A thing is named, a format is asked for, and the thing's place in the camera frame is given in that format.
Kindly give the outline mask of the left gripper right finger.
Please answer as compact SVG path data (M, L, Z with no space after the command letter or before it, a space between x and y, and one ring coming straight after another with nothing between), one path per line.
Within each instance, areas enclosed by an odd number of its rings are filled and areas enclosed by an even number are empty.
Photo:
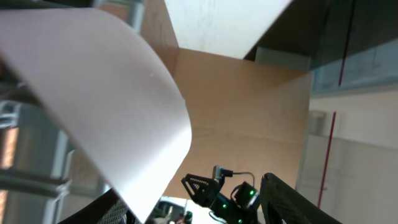
M260 196L267 224L341 224L273 173L264 174Z

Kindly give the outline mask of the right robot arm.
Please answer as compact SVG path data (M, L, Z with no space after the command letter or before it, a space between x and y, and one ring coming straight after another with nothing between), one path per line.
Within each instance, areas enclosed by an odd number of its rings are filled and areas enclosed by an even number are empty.
M193 202L230 224L258 223L259 191L247 182L237 185L229 197L221 193L225 178L234 172L215 174L212 179L187 174L182 184Z

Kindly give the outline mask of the grey plastic dish rack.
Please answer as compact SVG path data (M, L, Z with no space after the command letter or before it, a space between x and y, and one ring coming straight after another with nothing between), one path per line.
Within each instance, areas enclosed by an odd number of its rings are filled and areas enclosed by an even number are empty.
M8 104L16 126L1 130L1 168L40 177L72 180L70 193L47 198L15 190L1 191L1 223L58 223L109 190L99 173L77 151L44 111Z

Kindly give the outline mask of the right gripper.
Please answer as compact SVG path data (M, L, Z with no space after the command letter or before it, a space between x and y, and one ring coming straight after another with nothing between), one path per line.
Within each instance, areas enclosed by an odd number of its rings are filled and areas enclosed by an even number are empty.
M190 198L202 207L211 207L223 186L214 179L192 174L187 174L181 182Z

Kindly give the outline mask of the white bowl with food residue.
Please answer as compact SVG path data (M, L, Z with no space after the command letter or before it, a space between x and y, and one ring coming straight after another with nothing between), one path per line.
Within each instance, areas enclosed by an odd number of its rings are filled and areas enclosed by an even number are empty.
M192 140L185 100L151 46L95 8L3 10L1 58L145 222Z

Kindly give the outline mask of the cardboard box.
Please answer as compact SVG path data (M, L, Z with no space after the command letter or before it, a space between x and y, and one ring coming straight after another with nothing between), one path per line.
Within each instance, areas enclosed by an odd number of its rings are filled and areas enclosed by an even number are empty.
M187 198L182 178L209 177L215 165L257 179L271 172L295 186L308 118L305 72L180 48L164 1L146 1L142 35L176 81L192 125L166 196Z

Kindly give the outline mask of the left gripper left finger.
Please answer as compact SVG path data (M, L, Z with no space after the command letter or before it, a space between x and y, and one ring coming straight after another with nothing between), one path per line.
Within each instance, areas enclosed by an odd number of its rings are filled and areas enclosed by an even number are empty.
M110 189L59 224L137 223L137 218L119 195Z

